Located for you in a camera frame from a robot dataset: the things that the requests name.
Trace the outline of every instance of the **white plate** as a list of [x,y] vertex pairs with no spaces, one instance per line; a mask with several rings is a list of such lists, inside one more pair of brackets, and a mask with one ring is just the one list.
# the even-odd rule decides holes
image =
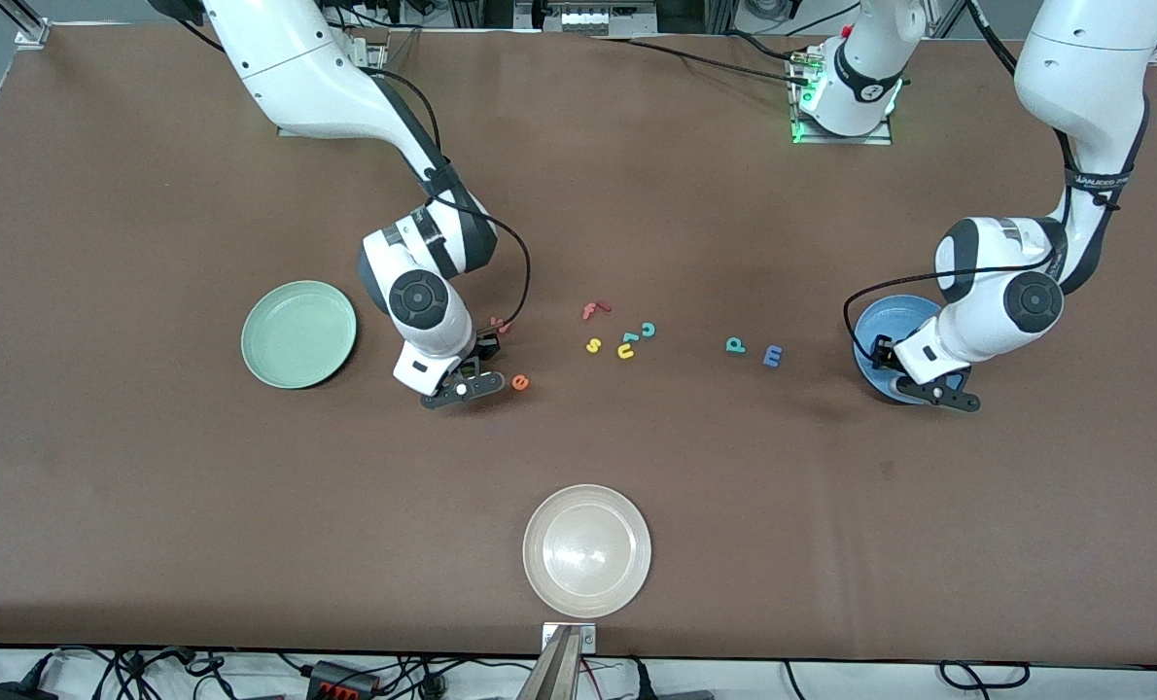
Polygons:
[[653,539],[627,496],[595,484],[561,488],[531,515],[522,566],[541,600],[573,618],[599,618],[635,598]]

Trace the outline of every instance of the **metal bracket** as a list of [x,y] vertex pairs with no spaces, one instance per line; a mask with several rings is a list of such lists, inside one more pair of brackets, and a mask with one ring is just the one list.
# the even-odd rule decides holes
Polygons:
[[575,632],[582,634],[582,651],[583,655],[595,655],[596,653],[596,625],[595,624],[544,624],[544,632],[541,633],[541,641],[539,641],[540,648],[546,648],[548,642],[552,642],[552,635],[558,633],[560,626],[569,626],[570,628],[577,628]]
[[545,624],[543,634],[544,650],[517,691],[517,700],[574,700],[578,663],[596,650],[596,625]]
[[929,36],[933,39],[945,39],[965,9],[964,0],[927,0],[924,17],[929,23]]
[[17,36],[13,40],[19,50],[35,52],[42,49],[51,32],[46,17],[39,16],[24,0],[0,0],[0,12],[17,25]]
[[353,65],[360,68],[375,68],[382,71],[388,62],[388,43],[369,44],[361,36],[351,36],[344,31],[334,32],[338,36],[338,44],[341,52],[349,57]]

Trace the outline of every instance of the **green plate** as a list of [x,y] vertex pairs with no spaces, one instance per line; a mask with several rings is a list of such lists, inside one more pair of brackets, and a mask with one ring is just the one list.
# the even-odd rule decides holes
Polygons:
[[353,349],[353,305],[323,282],[290,282],[259,299],[241,327],[241,359],[264,384],[302,389],[332,376]]

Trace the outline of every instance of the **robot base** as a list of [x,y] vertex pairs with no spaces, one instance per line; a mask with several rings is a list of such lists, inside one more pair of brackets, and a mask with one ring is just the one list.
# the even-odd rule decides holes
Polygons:
[[[939,309],[941,307],[929,299],[911,294],[896,294],[877,299],[868,305],[868,309],[863,310],[860,319],[855,323],[855,340],[858,340],[869,354],[876,356],[877,337],[890,338],[891,341],[902,340],[920,327],[926,319],[929,319],[929,316],[937,314]],[[899,368],[885,367],[885,364],[878,367],[876,362],[860,353],[858,347],[853,345],[850,349],[854,351],[855,364],[858,364],[868,384],[894,401],[901,404],[944,404],[961,411],[975,411],[980,407],[980,401],[975,396],[964,393],[964,384],[966,376],[968,376],[966,370],[941,377],[937,386],[934,386],[934,382],[926,386],[919,386]],[[913,392],[920,396],[909,396],[899,391],[899,381],[904,381],[904,386],[912,386]]]
[[825,89],[825,64],[821,53],[823,50],[819,45],[810,45],[804,52],[796,52],[791,59],[784,61],[787,75],[801,76],[801,79],[809,81],[806,86],[787,84],[791,141],[794,143],[855,143],[864,146],[890,146],[893,143],[889,113],[882,117],[880,123],[869,133],[861,137],[842,137],[840,133],[833,133],[823,125],[816,124],[813,116],[802,110],[802,105],[815,105],[815,102],[819,100],[819,94]]

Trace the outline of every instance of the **black cable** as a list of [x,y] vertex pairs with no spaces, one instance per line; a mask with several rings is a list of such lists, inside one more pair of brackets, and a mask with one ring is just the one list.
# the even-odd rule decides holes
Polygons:
[[1023,273],[1023,271],[1033,271],[1041,265],[1048,265],[1054,259],[1055,252],[1051,249],[1051,253],[1045,260],[1039,263],[1029,263],[1029,265],[1007,265],[996,267],[966,267],[961,271],[944,271],[944,273],[927,273],[920,275],[908,275],[898,279],[891,279],[890,282],[874,283],[872,287],[863,288],[862,290],[855,292],[855,294],[847,296],[846,302],[842,302],[842,319],[846,323],[846,333],[850,336],[850,342],[854,342],[855,348],[860,351],[860,354],[864,355],[868,360],[872,360],[872,355],[863,349],[863,345],[860,344],[858,338],[855,338],[855,327],[850,324],[850,304],[857,301],[857,299],[872,294],[874,292],[880,292],[886,287],[898,287],[900,283],[912,283],[912,282],[924,282],[927,279],[938,279],[943,277],[957,277],[957,275],[975,275],[980,273]]
[[449,200],[445,199],[433,198],[432,200],[433,202],[444,204],[445,207],[449,207],[450,209],[457,209],[458,212],[471,214],[471,216],[479,216],[484,219],[486,222],[489,222],[491,224],[499,227],[501,230],[504,231],[504,234],[510,235],[511,238],[514,238],[514,241],[517,243],[517,246],[522,249],[522,263],[524,263],[525,266],[524,274],[522,274],[522,296],[517,299],[517,307],[514,308],[514,312],[511,315],[504,316],[504,319],[502,319],[502,323],[500,323],[500,325],[502,326],[507,325],[508,323],[513,322],[513,319],[516,319],[517,315],[522,314],[522,307],[526,305],[526,294],[528,292],[530,292],[531,288],[531,252],[528,251],[525,241],[522,240],[522,236],[518,235],[516,230],[513,230],[506,222],[500,221],[500,219],[498,219],[496,216],[492,216],[491,214],[485,214],[479,209],[462,207],[462,205],[449,202]]
[[631,656],[631,660],[635,662],[635,669],[640,673],[640,694],[638,694],[636,700],[657,700],[649,669],[643,664],[643,661],[640,661],[640,657]]
[[35,665],[32,665],[30,670],[28,670],[27,675],[24,675],[24,677],[21,679],[17,686],[21,687],[23,691],[25,691],[28,694],[32,694],[34,691],[37,691],[38,686],[40,686],[42,684],[42,673],[44,673],[46,670],[46,662],[50,661],[51,657],[54,655],[56,655],[54,651],[49,651],[46,653],[46,656],[42,657],[42,660],[37,660],[35,662]]
[[[946,666],[964,669],[974,683],[959,683],[952,679],[951,675],[946,672]],[[1027,664],[1010,664],[1010,668],[1023,670],[1024,673],[1022,677],[1008,683],[986,683],[975,672],[975,669],[966,664],[965,661],[943,661],[941,664],[937,664],[938,672],[942,673],[942,680],[946,681],[946,685],[957,688],[957,691],[980,691],[982,700],[989,700],[989,691],[1012,691],[1015,687],[1027,683],[1027,679],[1032,676],[1032,669]]]
[[295,664],[293,661],[289,661],[288,656],[281,655],[280,651],[277,651],[277,656],[280,656],[280,661],[285,661],[286,664],[289,664],[289,668],[294,669],[295,672],[302,672],[302,664]]
[[[983,36],[983,43],[989,45],[993,54],[997,58],[997,61],[1002,64],[1002,67],[1007,68],[1007,72],[1014,76],[1015,67],[1018,67],[1019,62],[1015,59],[1007,45],[997,38],[993,27],[989,27],[989,22],[983,16],[983,10],[980,9],[978,0],[965,0],[965,6],[971,14],[971,21],[975,22],[975,28]],[[1062,167],[1067,169],[1076,169],[1075,167],[1075,155],[1071,154],[1071,141],[1067,138],[1067,134],[1062,133],[1057,128],[1054,130],[1054,138],[1057,138],[1059,148],[1062,150]]]
[[799,691],[799,681],[795,680],[795,670],[790,668],[790,660],[782,660],[782,664],[787,666],[787,679],[790,680],[790,688],[795,691],[795,697],[799,700],[806,700],[804,691]]
[[435,118],[435,110],[433,110],[433,108],[432,108],[432,101],[427,98],[427,95],[423,95],[423,91],[421,89],[419,89],[417,84],[414,84],[413,82],[411,82],[408,80],[405,80],[404,76],[395,74],[395,72],[385,71],[383,68],[369,68],[369,67],[368,68],[362,68],[362,71],[367,75],[371,75],[371,76],[383,75],[383,76],[386,76],[386,79],[389,79],[389,80],[395,80],[395,81],[397,81],[397,82],[399,82],[401,84],[405,84],[405,87],[408,88],[410,91],[413,93],[414,96],[418,97],[419,101],[423,103],[423,110],[427,110],[428,119],[430,119],[430,123],[432,123],[432,141],[435,142],[435,149],[436,150],[442,150],[442,148],[441,148],[441,125],[440,125],[440,123],[437,123],[437,120]]
[[398,700],[401,697],[410,695],[411,692],[414,692],[415,688],[418,688],[420,685],[423,685],[423,683],[427,681],[427,678],[441,677],[442,675],[444,675],[447,672],[450,672],[450,670],[454,670],[455,668],[458,668],[459,665],[466,664],[466,663],[467,663],[467,660],[455,661],[454,663],[449,664],[448,666],[444,666],[444,668],[442,668],[440,670],[436,670],[436,672],[427,673],[426,677],[423,677],[423,680],[420,680],[418,683],[411,683],[411,686],[406,687],[405,691],[398,691],[397,694],[389,695],[386,698],[386,700]]
[[411,673],[414,673],[419,669],[423,668],[423,661],[419,661],[418,663],[414,664],[413,668],[411,668],[410,663],[411,663],[410,656],[406,656],[405,661],[401,661],[401,657],[398,656],[398,658],[397,658],[397,669],[398,669],[397,670],[397,678],[392,679],[392,683],[389,683],[388,685],[384,685],[383,687],[379,688],[379,694],[381,695],[388,695],[389,692],[397,691],[397,686],[400,685],[401,681],[410,680]]
[[199,37],[199,38],[200,38],[201,40],[204,40],[204,43],[205,43],[206,45],[209,45],[209,46],[211,46],[211,49],[215,49],[215,50],[216,50],[218,52],[220,52],[220,53],[224,53],[224,52],[226,52],[226,51],[223,50],[223,45],[220,45],[219,43],[216,43],[216,40],[213,40],[213,39],[211,39],[211,37],[209,37],[208,35],[205,35],[205,34],[202,34],[201,31],[199,31],[199,30],[198,30],[197,28],[194,28],[194,27],[193,27],[193,25],[192,25],[191,23],[189,23],[189,22],[187,22],[186,20],[177,20],[177,23],[179,23],[179,25],[182,25],[183,28],[186,28],[186,31],[187,31],[187,32],[191,32],[191,34],[192,34],[193,36],[197,36],[197,37]]
[[757,71],[756,68],[749,68],[746,66],[738,66],[734,64],[727,64],[724,61],[716,61],[716,59],[714,58],[698,57],[695,53],[678,52],[677,49],[669,49],[666,47],[666,45],[643,44],[640,43],[640,40],[634,40],[634,39],[611,39],[611,40],[621,40],[621,43],[628,45],[641,45],[643,49],[654,50],[654,52],[669,53],[672,54],[672,57],[686,58],[690,59],[690,61],[699,61],[700,64],[708,64],[708,66],[716,66],[717,68],[725,68],[725,71],[735,71],[739,72],[740,74],[747,74],[753,76],[766,76],[766,79],[778,80],[782,82],[791,82],[795,84],[808,84],[808,81],[801,79],[801,76],[784,76],[784,75],[771,74],[768,71]]
[[790,53],[774,52],[774,50],[769,49],[767,45],[760,44],[760,39],[757,39],[757,37],[751,36],[746,31],[739,30],[739,28],[730,28],[730,30],[725,32],[725,36],[737,36],[739,39],[746,40],[747,44],[751,44],[757,52],[761,52],[769,58],[778,58],[779,61],[788,61],[790,59]]
[[192,700],[198,700],[198,691],[199,691],[199,688],[202,687],[204,683],[209,681],[209,680],[215,680],[215,677],[209,677],[209,675],[205,675],[205,677],[198,679],[198,683],[193,684],[193,698],[192,698]]
[[[517,661],[482,661],[482,660],[466,660],[466,661],[469,661],[469,663],[477,664],[477,665],[480,665],[480,666],[488,666],[491,669],[495,669],[495,668],[500,668],[500,666],[514,666],[516,669],[525,670],[525,672],[532,672],[535,670],[535,666],[529,666],[526,664],[519,664],[519,663],[517,663]],[[596,668],[596,665],[592,664],[592,669],[594,670],[611,669],[611,668],[613,668],[613,666],[599,666],[599,668]]]
[[103,699],[103,684],[108,681],[109,675],[112,675],[112,666],[116,666],[116,657],[106,657],[108,665],[103,668],[103,675],[100,676],[100,683],[95,686],[95,692],[90,694],[90,700],[102,700]]
[[[208,660],[215,660],[215,655],[211,651],[206,653]],[[227,680],[223,680],[223,676],[220,675],[220,666],[223,665],[223,657],[220,657],[219,664],[211,664],[211,677],[215,679],[215,684],[220,686],[220,691],[228,697],[228,700],[239,700],[239,698],[233,692],[233,686],[228,685]]]
[[117,691],[117,700],[121,697],[133,697],[130,686],[138,690],[138,700],[162,700],[160,692],[146,679],[147,669],[156,661],[164,660],[168,655],[153,656],[147,661],[140,651],[131,651],[128,655],[117,657],[116,664],[117,683],[120,683],[120,691]]
[[1002,62],[1002,67],[1005,67],[1010,75],[1015,75],[1015,66],[1018,65],[1018,61],[1010,53],[1010,50],[1007,49],[1007,45],[993,32],[993,27],[989,27],[988,20],[983,17],[983,9],[980,9],[975,0],[966,0],[965,5],[971,15],[971,21],[975,22],[975,28],[980,32],[980,36],[983,36],[983,40],[989,45],[989,49],[993,50],[993,54],[997,57],[997,61]]
[[787,31],[787,34],[783,34],[782,36],[794,36],[794,35],[797,35],[797,34],[799,34],[799,31],[809,30],[809,28],[813,28],[813,27],[818,25],[821,22],[828,22],[828,20],[831,20],[833,17],[838,17],[838,16],[845,15],[846,13],[849,13],[852,9],[858,8],[858,6],[860,6],[860,3],[854,3],[854,5],[850,5],[850,6],[847,6],[847,8],[840,9],[837,13],[833,13],[831,15],[825,15],[821,19],[818,19],[816,21],[811,21],[809,23],[805,23],[804,27],[793,28],[793,30]]
[[346,9],[346,12],[349,13],[349,14],[352,14],[353,16],[355,16],[355,17],[364,21],[364,22],[374,23],[374,25],[388,27],[388,28],[423,28],[423,25],[401,25],[401,23],[397,23],[397,25],[395,25],[395,23],[382,22],[379,20],[375,20],[373,17],[368,17],[364,14],[358,13],[356,9],[353,9],[353,8],[348,8],[348,9]]

